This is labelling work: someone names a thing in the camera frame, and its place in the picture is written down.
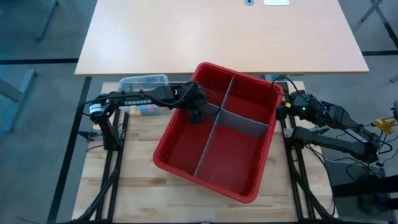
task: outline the wooden table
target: wooden table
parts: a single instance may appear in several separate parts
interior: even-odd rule
[[[304,88],[303,82],[296,82],[296,85],[299,89]],[[118,83],[103,85],[103,93],[117,89]],[[297,221],[279,123],[275,128],[259,196],[253,203],[242,204],[154,165],[153,152],[171,115],[129,120],[113,222]],[[297,119],[297,126],[311,128],[313,125]],[[100,144],[102,139],[90,143],[89,147]],[[312,192],[331,212],[331,188],[325,168],[313,152],[304,149],[303,157]],[[73,218],[79,217],[99,192],[105,158],[106,151],[102,147],[88,151]],[[108,211],[109,195],[104,204],[104,217]]]
[[[75,74],[191,74],[201,62],[261,74],[369,71],[337,0],[98,0]]]

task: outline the yellow clip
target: yellow clip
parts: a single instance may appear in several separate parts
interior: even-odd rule
[[[396,122],[395,119],[387,119],[387,120],[381,120],[381,119],[376,119],[373,122],[373,125],[378,127],[381,131],[384,131],[386,134],[392,134],[394,132],[392,126]]]

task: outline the white object on desk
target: white object on desk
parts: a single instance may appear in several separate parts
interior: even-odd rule
[[[288,6],[290,0],[264,0],[266,6]]]

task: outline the gray divider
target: gray divider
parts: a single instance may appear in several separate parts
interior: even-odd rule
[[[202,111],[206,114],[214,114],[217,112],[218,106],[212,105],[208,103],[207,105],[202,106]],[[260,138],[267,131],[268,125],[263,124],[261,122],[253,121],[251,119],[242,117],[240,115],[234,114],[232,112],[226,111],[225,109],[221,109],[218,116],[209,116],[210,119],[215,121],[215,125],[213,129],[218,125],[224,125],[231,129],[239,130],[244,134]]]
[[[232,79],[231,79],[231,81],[229,83],[228,89],[227,89],[227,91],[225,93],[224,100],[223,100],[223,102],[221,104],[221,108],[224,108],[224,106],[226,104],[226,101],[227,101],[227,99],[229,97],[229,91],[231,91],[232,82],[234,82],[234,78],[233,77],[232,77]],[[213,113],[215,113],[218,110],[218,106],[215,106],[215,105],[212,105],[210,103],[207,103],[206,105],[202,106],[202,110],[205,111],[206,114],[213,114]],[[217,122],[218,122],[218,118],[220,117],[220,114],[221,114],[221,112],[216,115],[213,127],[211,128],[211,131],[210,131],[209,138],[207,139],[207,142],[206,142],[206,146],[205,146],[205,148],[203,150],[203,153],[200,156],[200,160],[199,160],[198,166],[197,166],[197,168],[195,170],[195,173],[193,174],[194,176],[197,175],[198,170],[201,167],[201,164],[203,163],[203,159],[205,158],[205,156],[207,154],[210,142],[211,142],[211,140],[214,137],[214,131],[215,131],[216,127],[217,127]]]
[[[267,124],[244,118],[224,109],[221,110],[220,118],[215,125],[224,125],[256,138],[261,138],[268,129]]]
[[[202,155],[200,157],[200,160],[199,160],[198,166],[195,170],[194,176],[197,176],[198,171],[200,170],[200,167],[203,164],[203,161],[205,160],[205,157],[208,153],[210,145],[213,142],[215,130],[217,129],[217,127],[219,125],[223,125],[223,126],[231,128],[231,129],[235,129],[239,132],[242,132],[243,134],[247,134],[247,135],[253,136],[255,138],[263,137],[263,135],[265,135],[265,133],[268,130],[269,126],[267,124],[253,121],[251,119],[244,118],[240,115],[237,115],[232,112],[224,110],[224,107],[225,107],[226,102],[229,97],[229,93],[231,91],[232,83],[233,83],[233,79],[229,83],[228,90],[227,90],[224,100],[221,104],[221,111],[216,116],[208,117],[209,119],[212,119],[214,121],[214,125],[211,129],[209,138],[206,142],[206,146],[205,146],[205,148],[202,152]],[[218,109],[219,109],[218,106],[212,105],[210,103],[202,106],[202,111],[206,114],[214,114],[217,112]]]

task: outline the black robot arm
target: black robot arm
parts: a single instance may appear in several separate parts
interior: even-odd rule
[[[190,113],[190,122],[200,123],[202,121],[200,107],[207,103],[205,91],[197,82],[160,86],[150,91],[113,91],[102,94],[91,102],[90,119],[99,124],[108,119],[120,106],[155,104],[169,109],[186,109]]]
[[[327,147],[343,153],[348,153],[354,158],[366,163],[378,160],[377,151],[381,145],[380,137],[368,131],[362,124],[351,119],[348,112],[341,106],[324,101],[319,102],[313,95],[304,91],[292,93],[277,108],[277,119],[285,119],[288,114],[298,116],[319,127],[328,126],[333,129],[340,129],[357,141],[348,142],[344,140],[329,138],[319,135],[303,127],[296,127],[286,136],[290,143],[302,149],[307,144]]]

